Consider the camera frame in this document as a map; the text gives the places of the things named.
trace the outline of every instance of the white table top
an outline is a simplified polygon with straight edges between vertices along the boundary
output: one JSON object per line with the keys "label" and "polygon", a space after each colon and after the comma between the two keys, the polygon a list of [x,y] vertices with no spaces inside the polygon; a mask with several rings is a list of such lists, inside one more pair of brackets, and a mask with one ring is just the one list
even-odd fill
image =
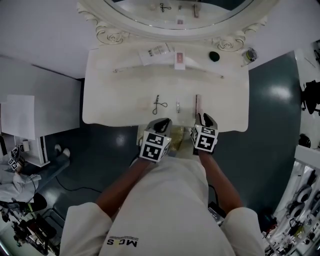
{"label": "white table top", "polygon": [[[149,65],[113,73],[128,63],[139,62],[138,49],[157,46],[156,42],[104,45],[89,52],[83,96],[83,121],[105,126],[146,125],[159,118],[170,118],[173,125],[193,127],[195,97],[201,95],[201,108],[218,124],[220,132],[248,128],[249,72],[241,67],[242,57],[233,52],[215,50],[218,62],[208,54],[211,46],[172,43],[183,47],[196,69],[175,70],[172,65]],[[157,115],[154,102],[159,95]],[[177,99],[180,113],[176,111]]]}

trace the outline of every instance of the white shirt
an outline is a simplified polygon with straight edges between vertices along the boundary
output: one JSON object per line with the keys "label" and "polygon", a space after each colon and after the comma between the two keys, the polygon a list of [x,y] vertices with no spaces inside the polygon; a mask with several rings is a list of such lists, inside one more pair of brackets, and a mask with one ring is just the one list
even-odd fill
{"label": "white shirt", "polygon": [[264,256],[257,214],[208,211],[201,164],[165,157],[131,190],[114,222],[95,203],[68,209],[60,256]]}

